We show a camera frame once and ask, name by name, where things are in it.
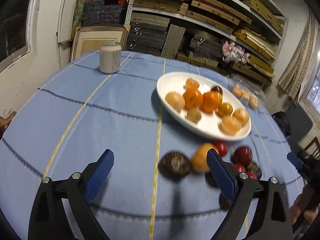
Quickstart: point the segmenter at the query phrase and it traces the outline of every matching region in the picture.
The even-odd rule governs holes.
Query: orange
[[[186,92],[183,94],[185,100],[184,108],[189,110],[191,108],[198,108],[202,105],[203,96],[202,94],[196,89],[187,89]]]
[[[200,148],[196,151],[191,159],[191,166],[192,168],[198,173],[205,173],[209,172],[210,169],[207,165],[207,153],[210,149],[215,149],[216,152],[219,154],[218,149],[215,145],[211,143],[204,143],[200,146]]]
[[[221,93],[217,91],[204,93],[203,103],[200,107],[200,110],[202,110],[205,113],[212,114],[212,112],[219,107],[221,102],[222,102]]]

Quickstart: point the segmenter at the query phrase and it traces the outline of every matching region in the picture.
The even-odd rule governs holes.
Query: human hand
[[[299,202],[301,200],[302,194],[300,194],[297,199],[294,201],[293,206],[290,208],[290,217],[291,217],[291,224],[294,224],[298,217],[301,214],[301,209],[299,207]],[[307,220],[310,224],[316,219],[316,216],[318,215],[318,208],[316,210],[306,210],[303,213],[303,217],[305,220]]]

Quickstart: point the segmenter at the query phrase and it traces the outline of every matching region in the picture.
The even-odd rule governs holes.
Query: metal screw
[[[49,177],[45,177],[42,179],[42,183],[48,183],[50,181]]]
[[[79,179],[80,176],[81,176],[81,174],[79,172],[75,172],[74,174],[72,174],[73,179]]]
[[[275,177],[272,177],[271,178],[271,182],[274,183],[274,184],[277,184],[278,183],[278,179],[275,178]]]
[[[248,178],[248,174],[244,173],[244,172],[241,172],[240,173],[240,178],[241,179],[247,179]]]

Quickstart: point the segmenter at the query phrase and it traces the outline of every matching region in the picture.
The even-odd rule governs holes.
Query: blue gripper pad
[[[236,184],[223,166],[223,161],[214,149],[209,150],[207,153],[207,164],[223,197],[234,202],[236,200]]]
[[[287,159],[297,170],[303,169],[303,162],[293,152],[287,154]]]
[[[105,150],[98,160],[98,166],[92,173],[90,179],[88,179],[85,186],[84,200],[89,203],[89,201],[94,200],[103,183],[106,181],[114,163],[114,155],[110,150]]]

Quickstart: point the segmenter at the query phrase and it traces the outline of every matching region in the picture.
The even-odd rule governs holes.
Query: black bag
[[[273,119],[276,121],[277,125],[279,126],[280,130],[284,134],[286,138],[291,135],[291,126],[289,123],[289,118],[285,112],[277,112],[272,115]]]

